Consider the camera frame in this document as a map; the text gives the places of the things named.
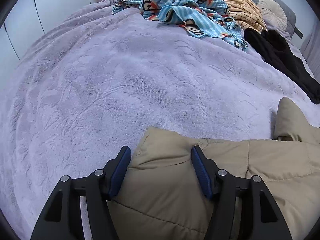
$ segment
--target bed sheet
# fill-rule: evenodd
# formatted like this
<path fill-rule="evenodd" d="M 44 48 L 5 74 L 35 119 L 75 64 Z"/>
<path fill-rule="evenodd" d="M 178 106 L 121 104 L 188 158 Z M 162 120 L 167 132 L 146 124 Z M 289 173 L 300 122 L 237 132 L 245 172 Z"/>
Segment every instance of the bed sheet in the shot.
<path fill-rule="evenodd" d="M 87 176 L 122 145 L 134 150 L 148 126 L 272 138 L 284 96 L 320 126 L 320 105 L 254 50 L 194 38 L 137 8 L 111 15 L 114 2 L 88 5 L 45 34 L 0 87 L 0 208 L 22 240 L 62 175 Z M 89 239 L 87 221 L 84 229 Z"/>

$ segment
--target blue striped blanket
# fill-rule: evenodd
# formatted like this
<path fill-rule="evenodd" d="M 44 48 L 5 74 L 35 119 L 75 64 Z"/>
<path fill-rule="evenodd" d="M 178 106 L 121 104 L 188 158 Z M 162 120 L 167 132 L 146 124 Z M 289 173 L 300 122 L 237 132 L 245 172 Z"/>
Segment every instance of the blue striped blanket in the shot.
<path fill-rule="evenodd" d="M 139 7 L 146 20 L 177 24 L 193 37 L 221 38 L 247 49 L 241 27 L 229 16 L 229 7 L 223 0 L 117 0 L 112 14 L 129 7 Z"/>

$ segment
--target white round pillow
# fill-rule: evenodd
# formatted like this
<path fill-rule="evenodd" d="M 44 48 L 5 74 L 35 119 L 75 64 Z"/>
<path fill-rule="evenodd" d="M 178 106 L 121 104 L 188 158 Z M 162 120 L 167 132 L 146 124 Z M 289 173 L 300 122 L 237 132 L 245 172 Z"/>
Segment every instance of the white round pillow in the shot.
<path fill-rule="evenodd" d="M 283 31 L 287 29 L 288 20 L 279 4 L 273 0 L 259 0 L 257 6 L 262 12 L 262 17 L 271 22 L 274 27 Z"/>

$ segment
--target blue gripper pad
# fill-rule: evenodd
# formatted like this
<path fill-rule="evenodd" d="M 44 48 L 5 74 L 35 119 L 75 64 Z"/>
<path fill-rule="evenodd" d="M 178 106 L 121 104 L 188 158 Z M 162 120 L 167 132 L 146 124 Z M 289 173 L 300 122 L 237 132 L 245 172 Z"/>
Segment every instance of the blue gripper pad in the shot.
<path fill-rule="evenodd" d="M 111 176 L 110 189 L 108 192 L 108 195 L 110 198 L 113 198 L 114 196 L 118 195 L 130 161 L 131 161 L 131 150 L 129 147 L 126 147 L 124 154 L 122 155 L 115 171 Z"/>
<path fill-rule="evenodd" d="M 212 199 L 213 193 L 211 190 L 211 179 L 195 147 L 191 149 L 191 161 L 192 161 L 193 167 L 195 168 L 196 175 L 198 177 L 198 181 L 201 186 L 203 194 L 208 199 Z"/>

